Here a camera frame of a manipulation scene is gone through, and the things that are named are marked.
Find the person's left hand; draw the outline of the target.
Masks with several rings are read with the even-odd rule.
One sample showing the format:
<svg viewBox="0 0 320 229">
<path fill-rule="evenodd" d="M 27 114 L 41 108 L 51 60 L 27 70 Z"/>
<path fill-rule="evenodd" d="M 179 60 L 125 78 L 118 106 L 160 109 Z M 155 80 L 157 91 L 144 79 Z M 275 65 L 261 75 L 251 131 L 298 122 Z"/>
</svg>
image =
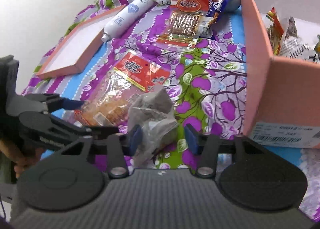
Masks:
<svg viewBox="0 0 320 229">
<path fill-rule="evenodd" d="M 1 153 L 15 164 L 14 172 L 17 179 L 26 169 L 39 162 L 45 151 L 44 148 L 36 148 L 33 155 L 24 156 L 12 142 L 1 140 Z"/>
</svg>

